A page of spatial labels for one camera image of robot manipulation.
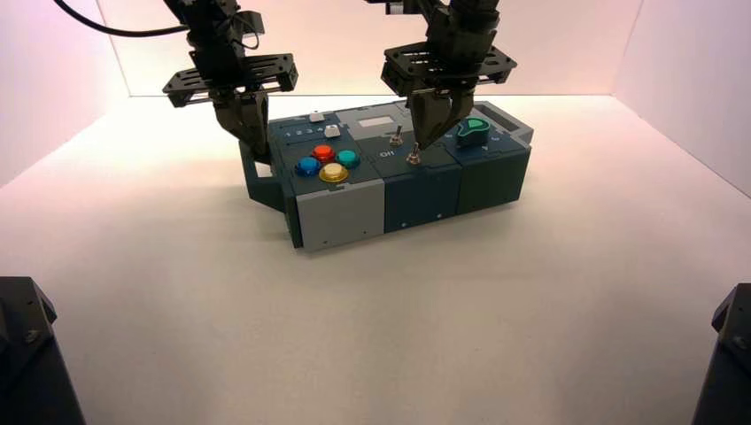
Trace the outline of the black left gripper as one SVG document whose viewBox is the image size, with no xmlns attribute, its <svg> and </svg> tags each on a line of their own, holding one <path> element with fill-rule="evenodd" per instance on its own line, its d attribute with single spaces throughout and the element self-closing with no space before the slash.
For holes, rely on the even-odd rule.
<svg viewBox="0 0 751 425">
<path fill-rule="evenodd" d="M 245 92 L 290 92 L 298 82 L 298 69 L 290 53 L 246 56 L 228 50 L 192 50 L 193 67 L 178 71 L 162 89 L 176 108 L 211 102 L 215 95 Z M 270 161 L 267 137 L 268 97 L 214 99 L 220 125 L 238 139 L 257 162 Z"/>
</svg>

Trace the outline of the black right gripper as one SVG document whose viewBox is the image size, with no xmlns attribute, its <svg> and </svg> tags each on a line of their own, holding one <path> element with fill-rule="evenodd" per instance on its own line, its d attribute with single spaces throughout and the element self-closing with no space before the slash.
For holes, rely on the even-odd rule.
<svg viewBox="0 0 751 425">
<path fill-rule="evenodd" d="M 407 97 L 419 150 L 469 115 L 476 85 L 503 84 L 517 62 L 493 45 L 495 29 L 429 30 L 427 39 L 384 52 L 381 79 L 394 94 Z M 415 92 L 455 89 L 450 92 Z"/>
</svg>

